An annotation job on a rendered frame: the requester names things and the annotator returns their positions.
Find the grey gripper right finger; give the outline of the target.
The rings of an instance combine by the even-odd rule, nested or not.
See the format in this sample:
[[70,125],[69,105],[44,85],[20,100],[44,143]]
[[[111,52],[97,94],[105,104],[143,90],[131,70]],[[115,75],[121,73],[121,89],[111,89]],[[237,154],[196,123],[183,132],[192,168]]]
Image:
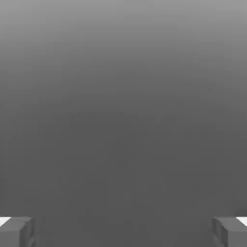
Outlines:
[[213,217],[215,247],[247,247],[247,217]]

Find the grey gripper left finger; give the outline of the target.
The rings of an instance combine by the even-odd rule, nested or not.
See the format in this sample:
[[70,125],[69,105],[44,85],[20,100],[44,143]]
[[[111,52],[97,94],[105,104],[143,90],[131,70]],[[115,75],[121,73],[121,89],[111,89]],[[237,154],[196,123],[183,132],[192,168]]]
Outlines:
[[0,217],[0,247],[36,247],[33,217]]

